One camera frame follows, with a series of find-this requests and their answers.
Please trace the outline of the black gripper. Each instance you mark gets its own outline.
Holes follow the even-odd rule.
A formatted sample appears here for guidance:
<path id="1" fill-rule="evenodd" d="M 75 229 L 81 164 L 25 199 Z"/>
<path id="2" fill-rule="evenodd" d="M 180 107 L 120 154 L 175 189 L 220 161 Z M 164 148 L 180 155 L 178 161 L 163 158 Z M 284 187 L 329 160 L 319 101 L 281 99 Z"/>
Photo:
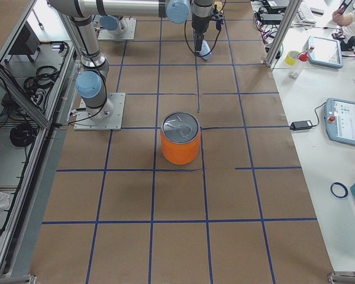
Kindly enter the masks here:
<path id="1" fill-rule="evenodd" d="M 204 34 L 197 31 L 206 31 L 209 22 L 224 19 L 224 14 L 216 9 L 212 0 L 194 0 L 192 4 L 192 28 L 194 29 L 194 53 L 200 55 Z"/>

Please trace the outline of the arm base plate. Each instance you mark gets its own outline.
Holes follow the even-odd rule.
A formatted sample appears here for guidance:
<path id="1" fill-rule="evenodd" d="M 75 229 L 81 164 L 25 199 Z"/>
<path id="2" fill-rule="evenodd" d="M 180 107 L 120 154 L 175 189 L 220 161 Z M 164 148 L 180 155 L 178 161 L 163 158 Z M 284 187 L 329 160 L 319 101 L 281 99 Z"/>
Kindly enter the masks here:
<path id="1" fill-rule="evenodd" d="M 123 18 L 119 21 L 116 30 L 101 29 L 98 34 L 99 41 L 126 41 L 134 40 L 137 20 L 135 18 Z"/>
<path id="2" fill-rule="evenodd" d="M 106 104 L 100 110 L 96 111 L 87 108 L 83 99 L 80 100 L 80 108 L 85 110 L 78 112 L 74 123 L 76 131 L 103 131 L 103 130 L 120 130 L 122 127 L 122 118 L 125 106 L 125 93 L 109 93 Z"/>

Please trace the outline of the person's hand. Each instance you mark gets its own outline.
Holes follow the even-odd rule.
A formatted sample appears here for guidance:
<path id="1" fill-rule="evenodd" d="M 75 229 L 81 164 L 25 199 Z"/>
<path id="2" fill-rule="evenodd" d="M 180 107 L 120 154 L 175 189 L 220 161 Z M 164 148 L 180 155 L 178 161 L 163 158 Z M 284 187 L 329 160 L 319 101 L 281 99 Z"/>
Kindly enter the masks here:
<path id="1" fill-rule="evenodd" d="M 353 22 L 351 13 L 344 13 L 344 8 L 337 9 L 332 14 L 332 20 L 340 27 L 345 27 Z"/>

